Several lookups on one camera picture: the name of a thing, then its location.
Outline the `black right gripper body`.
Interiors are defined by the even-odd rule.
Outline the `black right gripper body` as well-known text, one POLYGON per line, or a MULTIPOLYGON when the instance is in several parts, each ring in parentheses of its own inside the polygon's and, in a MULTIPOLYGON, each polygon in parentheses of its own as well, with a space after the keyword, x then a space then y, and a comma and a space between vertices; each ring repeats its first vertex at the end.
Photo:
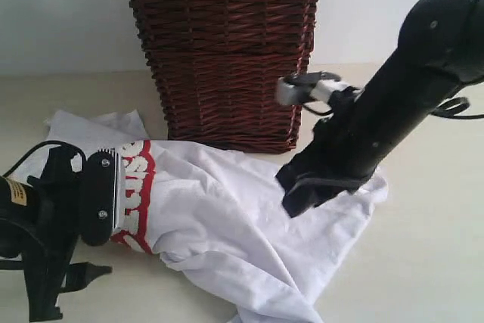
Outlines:
POLYGON ((483 81, 483 0, 420 0, 398 45, 350 108, 315 140, 304 187, 339 193, 377 165, 445 99, 483 81))

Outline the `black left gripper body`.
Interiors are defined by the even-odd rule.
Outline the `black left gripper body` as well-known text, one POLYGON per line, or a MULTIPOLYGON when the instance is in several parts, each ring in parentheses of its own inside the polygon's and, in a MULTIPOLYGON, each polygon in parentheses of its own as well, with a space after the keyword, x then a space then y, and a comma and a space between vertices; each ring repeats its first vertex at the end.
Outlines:
POLYGON ((58 266, 71 261, 79 240, 80 172, 72 159, 84 152, 71 144, 53 144, 39 177, 25 182, 14 172, 41 145, 27 151, 1 176, 1 268, 21 270, 30 315, 61 315, 58 266))

